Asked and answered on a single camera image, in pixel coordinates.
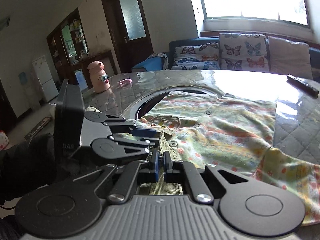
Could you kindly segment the floral green baby garment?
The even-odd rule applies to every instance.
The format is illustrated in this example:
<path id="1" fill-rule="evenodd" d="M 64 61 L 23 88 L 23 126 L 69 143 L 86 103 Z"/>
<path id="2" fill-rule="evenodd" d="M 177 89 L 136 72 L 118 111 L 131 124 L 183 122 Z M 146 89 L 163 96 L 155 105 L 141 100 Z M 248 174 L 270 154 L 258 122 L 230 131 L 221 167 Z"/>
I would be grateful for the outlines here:
<path id="1" fill-rule="evenodd" d="M 198 168 L 220 165 L 288 190 L 319 223 L 319 109 L 296 122 L 282 102 L 174 90 L 135 120 L 160 133 L 162 150 Z"/>

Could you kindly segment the small pink toy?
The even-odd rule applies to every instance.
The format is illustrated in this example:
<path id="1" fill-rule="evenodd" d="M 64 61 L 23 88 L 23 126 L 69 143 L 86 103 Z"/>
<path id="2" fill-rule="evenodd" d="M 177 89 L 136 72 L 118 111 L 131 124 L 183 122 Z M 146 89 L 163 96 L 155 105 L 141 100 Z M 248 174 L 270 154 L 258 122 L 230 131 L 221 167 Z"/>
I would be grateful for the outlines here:
<path id="1" fill-rule="evenodd" d="M 127 87 L 127 86 L 131 86 L 131 85 L 132 85 L 132 79 L 130 79 L 130 78 L 123 79 L 118 82 L 118 86 L 120 86 L 120 87 Z"/>

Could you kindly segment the tall butterfly print cushion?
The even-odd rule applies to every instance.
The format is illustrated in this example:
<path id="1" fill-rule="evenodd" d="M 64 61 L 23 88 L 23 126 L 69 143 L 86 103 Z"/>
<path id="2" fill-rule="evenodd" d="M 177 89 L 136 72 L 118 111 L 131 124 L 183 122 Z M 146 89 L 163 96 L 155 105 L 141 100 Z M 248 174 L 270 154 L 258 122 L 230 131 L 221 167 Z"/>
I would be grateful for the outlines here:
<path id="1" fill-rule="evenodd" d="M 220 33 L 220 68 L 268 73 L 267 38 L 262 34 Z"/>

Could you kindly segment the plain beige cushion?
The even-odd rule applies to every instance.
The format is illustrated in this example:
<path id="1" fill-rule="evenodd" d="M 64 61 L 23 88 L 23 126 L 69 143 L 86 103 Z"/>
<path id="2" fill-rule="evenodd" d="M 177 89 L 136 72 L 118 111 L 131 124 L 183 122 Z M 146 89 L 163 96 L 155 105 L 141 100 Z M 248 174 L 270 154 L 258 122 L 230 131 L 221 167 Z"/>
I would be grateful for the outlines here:
<path id="1" fill-rule="evenodd" d="M 307 43 L 269 36 L 268 48 L 271 73 L 313 79 Z"/>

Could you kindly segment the blue sofa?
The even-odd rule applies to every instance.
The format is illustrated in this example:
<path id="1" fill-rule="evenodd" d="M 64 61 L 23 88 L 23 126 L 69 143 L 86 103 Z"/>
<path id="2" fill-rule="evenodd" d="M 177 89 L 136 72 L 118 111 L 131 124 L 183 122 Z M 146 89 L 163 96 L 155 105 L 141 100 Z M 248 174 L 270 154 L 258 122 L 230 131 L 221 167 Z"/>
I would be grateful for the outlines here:
<path id="1" fill-rule="evenodd" d="M 319 81 L 319 50 L 263 34 L 220 33 L 217 38 L 170 42 L 168 52 L 153 53 L 132 68 L 158 70 L 240 70 Z"/>

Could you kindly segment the black remote control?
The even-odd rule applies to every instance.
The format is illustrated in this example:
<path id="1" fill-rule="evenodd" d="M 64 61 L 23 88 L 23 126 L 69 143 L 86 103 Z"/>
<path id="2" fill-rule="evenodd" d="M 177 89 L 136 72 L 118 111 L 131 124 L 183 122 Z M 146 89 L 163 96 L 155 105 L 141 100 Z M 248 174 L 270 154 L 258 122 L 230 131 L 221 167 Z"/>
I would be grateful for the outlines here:
<path id="1" fill-rule="evenodd" d="M 287 82 L 293 87 L 302 90 L 304 93 L 310 95 L 313 98 L 316 98 L 319 95 L 319 90 L 317 90 L 312 85 L 300 80 L 299 78 L 293 75 L 287 75 Z"/>

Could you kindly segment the dark wooden door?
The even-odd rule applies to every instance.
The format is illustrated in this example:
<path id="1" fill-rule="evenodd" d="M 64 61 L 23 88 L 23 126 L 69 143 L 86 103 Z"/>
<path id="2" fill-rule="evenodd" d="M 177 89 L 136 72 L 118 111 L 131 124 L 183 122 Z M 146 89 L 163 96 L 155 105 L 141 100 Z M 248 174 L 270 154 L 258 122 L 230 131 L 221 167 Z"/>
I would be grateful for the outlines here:
<path id="1" fill-rule="evenodd" d="M 141 0 L 101 0 L 113 48 L 122 73 L 131 72 L 153 54 Z"/>

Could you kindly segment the pink cartoon bottle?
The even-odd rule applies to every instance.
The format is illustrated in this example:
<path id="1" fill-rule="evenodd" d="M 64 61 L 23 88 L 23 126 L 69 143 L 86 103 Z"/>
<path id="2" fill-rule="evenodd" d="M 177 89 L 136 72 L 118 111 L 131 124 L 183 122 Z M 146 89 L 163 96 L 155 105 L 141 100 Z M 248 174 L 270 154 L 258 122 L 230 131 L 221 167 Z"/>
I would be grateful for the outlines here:
<path id="1" fill-rule="evenodd" d="M 87 69 L 96 93 L 102 93 L 110 88 L 109 77 L 102 62 L 94 61 L 88 65 Z"/>

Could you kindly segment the white refrigerator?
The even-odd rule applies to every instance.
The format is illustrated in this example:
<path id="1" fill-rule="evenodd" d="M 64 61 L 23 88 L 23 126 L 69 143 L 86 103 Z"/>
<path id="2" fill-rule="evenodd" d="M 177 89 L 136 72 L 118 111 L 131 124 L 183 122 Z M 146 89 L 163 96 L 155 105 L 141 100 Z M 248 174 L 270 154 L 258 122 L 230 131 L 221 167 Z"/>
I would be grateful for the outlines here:
<path id="1" fill-rule="evenodd" d="M 50 72 L 45 56 L 32 62 L 35 80 L 45 102 L 50 102 L 58 95 L 57 87 Z"/>

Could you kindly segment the low butterfly print cushion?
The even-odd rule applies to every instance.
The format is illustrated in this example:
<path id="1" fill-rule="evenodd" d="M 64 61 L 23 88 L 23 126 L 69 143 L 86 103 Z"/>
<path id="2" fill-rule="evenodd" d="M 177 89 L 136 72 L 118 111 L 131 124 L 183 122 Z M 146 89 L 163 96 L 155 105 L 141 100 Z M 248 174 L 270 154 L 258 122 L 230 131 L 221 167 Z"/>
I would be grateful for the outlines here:
<path id="1" fill-rule="evenodd" d="M 220 46 L 216 42 L 176 47 L 171 70 L 219 70 L 219 59 Z"/>

